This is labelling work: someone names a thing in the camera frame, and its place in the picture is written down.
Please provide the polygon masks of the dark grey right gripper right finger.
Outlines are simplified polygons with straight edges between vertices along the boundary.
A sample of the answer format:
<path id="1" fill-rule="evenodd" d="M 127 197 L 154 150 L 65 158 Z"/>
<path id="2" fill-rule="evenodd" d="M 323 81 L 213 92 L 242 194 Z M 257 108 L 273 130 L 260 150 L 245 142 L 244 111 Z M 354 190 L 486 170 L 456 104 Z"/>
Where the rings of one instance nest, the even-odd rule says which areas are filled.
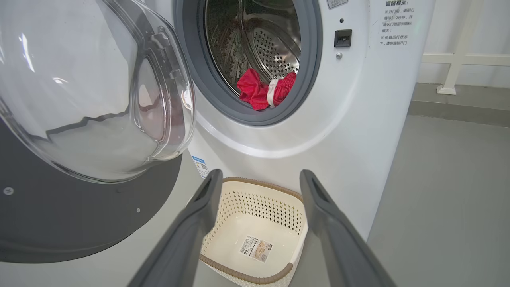
<path id="1" fill-rule="evenodd" d="M 308 227 L 321 241 L 332 287 L 395 287 L 366 241 L 339 210 L 317 176 L 299 175 Z"/>

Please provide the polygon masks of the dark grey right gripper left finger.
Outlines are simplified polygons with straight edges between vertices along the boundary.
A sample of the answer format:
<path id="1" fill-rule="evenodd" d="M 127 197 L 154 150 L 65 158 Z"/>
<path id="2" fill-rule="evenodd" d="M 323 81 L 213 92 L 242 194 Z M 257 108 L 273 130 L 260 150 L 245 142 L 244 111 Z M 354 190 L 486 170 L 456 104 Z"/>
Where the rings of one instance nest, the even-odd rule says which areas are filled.
<path id="1" fill-rule="evenodd" d="M 155 245 L 129 287 L 191 287 L 204 237 L 217 218 L 224 175 L 210 171 Z"/>

